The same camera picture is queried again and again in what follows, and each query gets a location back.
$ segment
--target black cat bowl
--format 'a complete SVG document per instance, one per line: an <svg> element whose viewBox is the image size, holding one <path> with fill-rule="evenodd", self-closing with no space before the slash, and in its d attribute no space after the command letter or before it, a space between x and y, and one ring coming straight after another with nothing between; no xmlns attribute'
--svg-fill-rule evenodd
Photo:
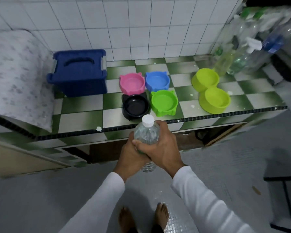
<svg viewBox="0 0 291 233"><path fill-rule="evenodd" d="M128 120L142 118L150 112L150 104L146 93L140 95L122 96L122 113Z"/></svg>

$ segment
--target hand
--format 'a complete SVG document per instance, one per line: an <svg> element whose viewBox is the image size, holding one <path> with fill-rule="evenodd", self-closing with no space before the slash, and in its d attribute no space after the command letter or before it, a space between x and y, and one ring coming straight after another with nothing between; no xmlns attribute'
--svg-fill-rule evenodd
<svg viewBox="0 0 291 233"><path fill-rule="evenodd" d="M113 172L120 175L124 182L136 174L143 165L151 162L148 156L140 154L134 145L132 140L134 139L134 132L129 134L128 141L122 147L120 158L113 170Z"/></svg>
<svg viewBox="0 0 291 233"><path fill-rule="evenodd" d="M169 131L167 123L165 121L156 121L156 123L160 128L157 143L147 145L138 140L133 140L132 143L173 178L177 171L186 165L181 160L176 136Z"/></svg>

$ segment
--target foot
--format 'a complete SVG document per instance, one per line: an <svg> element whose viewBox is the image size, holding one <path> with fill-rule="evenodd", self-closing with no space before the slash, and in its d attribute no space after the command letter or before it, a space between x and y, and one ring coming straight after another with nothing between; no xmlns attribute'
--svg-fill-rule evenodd
<svg viewBox="0 0 291 233"><path fill-rule="evenodd" d="M136 224L132 218L132 213L128 208L123 207L119 215L119 223L122 233L127 233L131 228L135 228Z"/></svg>
<svg viewBox="0 0 291 233"><path fill-rule="evenodd" d="M158 203L154 215L154 224L160 225L161 228L165 230L168 218L169 213L166 204Z"/></svg>

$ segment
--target white sleeve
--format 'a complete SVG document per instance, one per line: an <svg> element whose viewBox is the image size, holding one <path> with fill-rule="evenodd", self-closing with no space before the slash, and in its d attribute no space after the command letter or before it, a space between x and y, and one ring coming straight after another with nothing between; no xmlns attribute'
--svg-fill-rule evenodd
<svg viewBox="0 0 291 233"><path fill-rule="evenodd" d="M60 230L60 233L104 233L111 214L125 190L123 179L111 172L86 204Z"/></svg>
<svg viewBox="0 0 291 233"><path fill-rule="evenodd" d="M254 232L203 184L189 166L179 169L171 188L184 201L200 233Z"/></svg>

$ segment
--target white fabric with gray pattern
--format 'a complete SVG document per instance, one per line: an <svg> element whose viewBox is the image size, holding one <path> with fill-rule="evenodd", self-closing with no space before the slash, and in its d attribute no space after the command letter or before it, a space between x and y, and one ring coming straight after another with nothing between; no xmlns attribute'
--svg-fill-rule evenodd
<svg viewBox="0 0 291 233"><path fill-rule="evenodd" d="M52 130L52 53L30 32L0 32L0 115Z"/></svg>

